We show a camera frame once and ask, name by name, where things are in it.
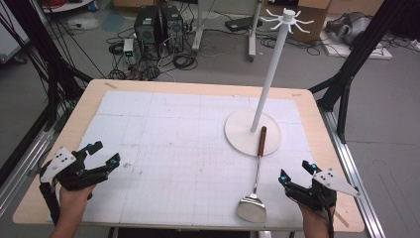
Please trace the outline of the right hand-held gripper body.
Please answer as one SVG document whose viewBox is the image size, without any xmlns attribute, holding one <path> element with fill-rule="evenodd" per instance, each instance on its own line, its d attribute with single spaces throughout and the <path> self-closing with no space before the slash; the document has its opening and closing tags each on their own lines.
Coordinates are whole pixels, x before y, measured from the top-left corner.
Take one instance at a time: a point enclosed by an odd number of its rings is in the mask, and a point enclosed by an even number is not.
<svg viewBox="0 0 420 238">
<path fill-rule="evenodd" d="M 286 196 L 313 211 L 328 210 L 336 205 L 337 192 L 359 197 L 361 193 L 332 169 L 311 173 L 312 185 L 303 187 L 286 178 Z"/>
</svg>

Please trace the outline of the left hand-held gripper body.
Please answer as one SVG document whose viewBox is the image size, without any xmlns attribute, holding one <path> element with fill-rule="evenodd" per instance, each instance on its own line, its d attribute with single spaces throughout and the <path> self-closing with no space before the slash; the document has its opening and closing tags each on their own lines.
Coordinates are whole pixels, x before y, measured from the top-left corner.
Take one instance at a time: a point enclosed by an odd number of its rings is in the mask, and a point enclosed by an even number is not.
<svg viewBox="0 0 420 238">
<path fill-rule="evenodd" d="M 81 190 L 106 180 L 110 174 L 107 166 L 85 168 L 86 157 L 96 152 L 97 149 L 86 148 L 70 152 L 61 147 L 42 172 L 41 182 L 58 181 L 67 190 Z"/>
</svg>

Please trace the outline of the metal spatula with brown handle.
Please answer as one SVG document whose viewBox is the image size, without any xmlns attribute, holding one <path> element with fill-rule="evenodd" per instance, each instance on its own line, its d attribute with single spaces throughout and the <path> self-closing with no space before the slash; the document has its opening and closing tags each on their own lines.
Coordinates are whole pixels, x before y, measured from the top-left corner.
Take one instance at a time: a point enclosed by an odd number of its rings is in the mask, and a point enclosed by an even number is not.
<svg viewBox="0 0 420 238">
<path fill-rule="evenodd" d="M 257 153 L 257 170 L 256 170 L 255 184 L 254 184 L 252 192 L 249 195 L 244 196 L 239 201 L 239 204 L 236 210 L 237 215 L 239 217 L 253 223 L 266 222 L 266 208 L 263 202 L 258 197 L 260 167 L 261 167 L 261 159 L 263 157 L 265 137 L 266 137 L 266 126 L 262 126 L 260 138 L 259 138 L 258 153 Z"/>
</svg>

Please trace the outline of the white hook rack stand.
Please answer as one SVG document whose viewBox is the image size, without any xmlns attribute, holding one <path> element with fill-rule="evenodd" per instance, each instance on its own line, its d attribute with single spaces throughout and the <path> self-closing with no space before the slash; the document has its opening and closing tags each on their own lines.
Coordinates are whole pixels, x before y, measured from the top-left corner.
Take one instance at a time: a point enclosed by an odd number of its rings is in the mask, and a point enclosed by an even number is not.
<svg viewBox="0 0 420 238">
<path fill-rule="evenodd" d="M 249 156 L 261 157 L 275 152 L 282 141 L 282 134 L 278 123 L 269 115 L 263 112 L 268 93 L 272 85 L 274 74 L 277 70 L 279 59 L 289 34 L 293 33 L 292 28 L 304 34 L 302 25 L 312 24 L 313 20 L 299 20 L 300 11 L 284 8 L 281 15 L 266 11 L 270 19 L 262 17 L 265 22 L 275 22 L 273 30 L 278 30 L 273 55 L 262 85 L 262 92 L 256 109 L 244 109 L 229 116 L 225 123 L 225 135 L 230 145 L 241 153 Z"/>
</svg>

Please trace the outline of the person's left hand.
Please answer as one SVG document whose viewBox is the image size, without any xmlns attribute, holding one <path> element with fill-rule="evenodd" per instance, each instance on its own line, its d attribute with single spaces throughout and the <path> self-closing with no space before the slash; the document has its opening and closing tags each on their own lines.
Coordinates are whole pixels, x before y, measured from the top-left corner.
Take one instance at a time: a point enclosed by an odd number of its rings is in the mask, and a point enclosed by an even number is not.
<svg viewBox="0 0 420 238">
<path fill-rule="evenodd" d="M 68 190 L 62 187 L 59 192 L 61 215 L 64 217 L 81 217 L 86 209 L 88 196 L 94 188 L 94 185 L 81 190 Z"/>
</svg>

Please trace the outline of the person's right hand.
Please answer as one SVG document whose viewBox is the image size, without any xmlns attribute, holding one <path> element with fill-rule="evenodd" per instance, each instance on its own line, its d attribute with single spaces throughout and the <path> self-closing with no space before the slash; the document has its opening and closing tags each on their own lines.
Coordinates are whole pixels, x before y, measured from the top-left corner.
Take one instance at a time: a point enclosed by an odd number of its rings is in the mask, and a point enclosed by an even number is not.
<svg viewBox="0 0 420 238">
<path fill-rule="evenodd" d="M 298 207 L 303 217 L 303 228 L 305 230 L 326 230 L 329 226 L 326 211 L 314 211 L 299 203 Z"/>
</svg>

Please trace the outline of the white grid mat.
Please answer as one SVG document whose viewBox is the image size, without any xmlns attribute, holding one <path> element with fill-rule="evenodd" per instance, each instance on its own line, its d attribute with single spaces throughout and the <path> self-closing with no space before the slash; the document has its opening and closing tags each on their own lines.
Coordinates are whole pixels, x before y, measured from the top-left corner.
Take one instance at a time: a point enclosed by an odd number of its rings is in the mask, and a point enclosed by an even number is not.
<svg viewBox="0 0 420 238">
<path fill-rule="evenodd" d="M 97 183 L 85 219 L 128 226 L 253 229 L 240 218 L 240 199 L 253 190 L 257 156 L 233 148 L 225 135 L 229 116 L 254 109 L 252 97 L 110 90 L 84 132 L 79 150 L 101 141 L 87 157 L 96 169 L 118 153 L 120 166 Z M 279 125 L 279 148 L 261 159 L 258 193 L 265 228 L 296 227 L 298 209 L 277 179 L 287 171 L 307 185 L 303 161 L 312 153 L 296 103 L 270 99 L 265 111 Z"/>
</svg>

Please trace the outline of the small grey power supply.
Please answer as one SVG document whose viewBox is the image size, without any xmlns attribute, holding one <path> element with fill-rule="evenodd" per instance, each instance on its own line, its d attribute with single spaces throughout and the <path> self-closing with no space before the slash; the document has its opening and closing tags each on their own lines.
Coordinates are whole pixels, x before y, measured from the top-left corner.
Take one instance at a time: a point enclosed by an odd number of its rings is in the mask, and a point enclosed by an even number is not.
<svg viewBox="0 0 420 238">
<path fill-rule="evenodd" d="M 133 65 L 136 63 L 133 39 L 124 40 L 123 53 L 124 53 L 126 64 Z"/>
</svg>

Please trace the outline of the white floor board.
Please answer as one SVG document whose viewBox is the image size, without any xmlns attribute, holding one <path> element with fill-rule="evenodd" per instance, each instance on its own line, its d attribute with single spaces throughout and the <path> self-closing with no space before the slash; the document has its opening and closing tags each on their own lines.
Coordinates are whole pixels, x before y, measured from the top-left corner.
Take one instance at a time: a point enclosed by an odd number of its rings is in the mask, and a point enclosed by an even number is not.
<svg viewBox="0 0 420 238">
<path fill-rule="evenodd" d="M 319 38 L 322 42 L 324 51 L 329 57 L 346 59 L 353 53 L 357 53 L 361 56 L 367 57 L 369 60 L 392 59 L 392 54 L 381 43 L 378 43 L 372 49 L 362 49 L 361 51 L 358 51 L 357 49 L 351 50 L 350 46 L 345 44 L 344 41 L 337 37 L 335 34 L 322 31 L 319 35 Z"/>
</svg>

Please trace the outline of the black computer tower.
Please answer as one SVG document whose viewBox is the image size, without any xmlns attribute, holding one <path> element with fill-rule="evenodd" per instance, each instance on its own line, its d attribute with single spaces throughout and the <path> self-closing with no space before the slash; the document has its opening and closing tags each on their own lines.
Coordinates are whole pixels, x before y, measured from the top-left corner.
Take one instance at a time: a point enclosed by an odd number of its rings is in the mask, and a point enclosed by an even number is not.
<svg viewBox="0 0 420 238">
<path fill-rule="evenodd" d="M 183 51 L 183 18 L 175 6 L 161 8 L 161 22 L 164 44 L 173 53 Z"/>
<path fill-rule="evenodd" d="M 157 6 L 141 6 L 134 24 L 139 41 L 145 45 L 162 42 L 161 25 Z"/>
</svg>

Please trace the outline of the grey bag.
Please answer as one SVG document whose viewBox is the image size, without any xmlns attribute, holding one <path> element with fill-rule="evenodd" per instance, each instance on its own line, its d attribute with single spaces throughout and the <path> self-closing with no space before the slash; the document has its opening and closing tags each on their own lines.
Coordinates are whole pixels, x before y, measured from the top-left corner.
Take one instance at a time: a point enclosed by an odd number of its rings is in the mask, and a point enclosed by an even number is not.
<svg viewBox="0 0 420 238">
<path fill-rule="evenodd" d="M 334 34 L 345 44 L 352 45 L 367 29 L 371 17 L 361 13 L 344 13 L 341 17 L 328 21 L 325 32 Z"/>
</svg>

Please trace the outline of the white stand leg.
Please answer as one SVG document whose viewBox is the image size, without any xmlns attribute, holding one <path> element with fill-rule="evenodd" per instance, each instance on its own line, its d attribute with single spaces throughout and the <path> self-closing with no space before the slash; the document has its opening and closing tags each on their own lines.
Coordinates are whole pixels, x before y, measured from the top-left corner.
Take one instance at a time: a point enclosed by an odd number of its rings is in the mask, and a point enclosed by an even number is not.
<svg viewBox="0 0 420 238">
<path fill-rule="evenodd" d="M 199 52 L 203 35 L 203 3 L 204 0 L 197 0 L 197 27 L 195 29 L 195 36 L 191 46 L 192 52 L 196 55 Z"/>
<path fill-rule="evenodd" d="M 253 62 L 257 55 L 257 27 L 259 22 L 259 16 L 261 8 L 263 5 L 263 0 L 257 0 L 256 9 L 253 16 L 252 27 L 249 33 L 249 42 L 248 42 L 248 60 Z"/>
</svg>

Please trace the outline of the cardboard box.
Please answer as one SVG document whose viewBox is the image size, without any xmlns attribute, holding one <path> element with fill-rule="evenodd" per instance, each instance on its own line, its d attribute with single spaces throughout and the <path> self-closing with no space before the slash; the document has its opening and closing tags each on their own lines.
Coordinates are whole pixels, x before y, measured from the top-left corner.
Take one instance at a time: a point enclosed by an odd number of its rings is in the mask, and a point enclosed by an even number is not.
<svg viewBox="0 0 420 238">
<path fill-rule="evenodd" d="M 313 44 L 319 39 L 323 30 L 330 3 L 331 0 L 262 0 L 261 15 L 267 16 L 267 10 L 272 14 L 281 15 L 284 8 L 291 9 L 295 13 L 301 12 L 297 17 L 298 20 L 303 22 L 313 20 L 313 23 L 300 24 L 305 33 L 293 26 L 289 37 L 301 43 Z"/>
</svg>

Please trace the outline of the flat black device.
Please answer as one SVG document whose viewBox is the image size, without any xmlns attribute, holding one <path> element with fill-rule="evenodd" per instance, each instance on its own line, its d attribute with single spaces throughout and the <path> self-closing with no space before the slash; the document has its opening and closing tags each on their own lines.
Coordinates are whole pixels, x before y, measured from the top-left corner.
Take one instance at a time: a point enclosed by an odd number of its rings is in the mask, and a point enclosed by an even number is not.
<svg viewBox="0 0 420 238">
<path fill-rule="evenodd" d="M 239 31 L 250 31 L 254 25 L 254 18 L 253 17 L 245 17 L 236 20 L 230 20 L 225 22 L 225 26 L 231 32 L 239 32 Z"/>
</svg>

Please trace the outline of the aluminium rail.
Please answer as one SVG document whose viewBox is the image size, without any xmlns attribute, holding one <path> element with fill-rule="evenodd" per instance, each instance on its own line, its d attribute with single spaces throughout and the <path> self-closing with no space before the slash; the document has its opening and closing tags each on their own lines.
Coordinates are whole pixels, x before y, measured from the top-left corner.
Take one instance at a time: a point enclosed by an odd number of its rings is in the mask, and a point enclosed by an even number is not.
<svg viewBox="0 0 420 238">
<path fill-rule="evenodd" d="M 347 181 L 359 189 L 361 195 L 356 199 L 358 210 L 361 213 L 365 225 L 365 231 L 369 238 L 386 238 L 379 219 L 375 213 L 372 203 L 368 197 L 365 183 L 360 176 L 359 170 L 354 162 L 351 151 L 346 143 L 343 143 L 337 133 L 338 120 L 333 112 L 320 110 L 330 138 L 338 155 L 339 162 Z"/>
<path fill-rule="evenodd" d="M 29 145 L 22 150 L 23 154 L 18 157 L 17 166 L 7 176 L 0 186 L 0 217 L 4 215 L 14 197 L 18 194 L 27 178 L 38 168 L 38 162 L 48 150 L 54 137 L 54 131 L 42 130 Z"/>
</svg>

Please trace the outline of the black metal frame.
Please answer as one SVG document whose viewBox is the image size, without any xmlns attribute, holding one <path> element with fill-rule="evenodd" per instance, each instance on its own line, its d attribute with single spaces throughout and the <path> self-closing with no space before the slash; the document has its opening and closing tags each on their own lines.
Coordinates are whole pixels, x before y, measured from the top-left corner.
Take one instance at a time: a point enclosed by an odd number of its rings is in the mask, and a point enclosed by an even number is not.
<svg viewBox="0 0 420 238">
<path fill-rule="evenodd" d="M 361 51 L 375 47 L 403 13 L 408 3 L 409 0 L 384 0 L 354 49 Z M 340 101 L 337 133 L 343 143 L 346 143 L 345 131 L 351 85 L 367 60 L 367 57 L 353 53 L 347 57 L 336 74 L 310 88 L 312 93 L 326 90 L 324 95 L 317 100 L 317 105 L 324 111 L 332 112 L 336 102 Z"/>
<path fill-rule="evenodd" d="M 42 68 L 34 60 L 33 66 L 40 79 L 44 79 L 48 84 L 48 106 L 44 113 L 47 128 L 50 129 L 57 120 L 59 104 L 64 101 L 77 101 L 84 92 L 76 79 L 90 82 L 92 77 L 64 60 L 30 0 L 3 0 L 3 2 L 46 63 L 46 68 Z"/>
</svg>

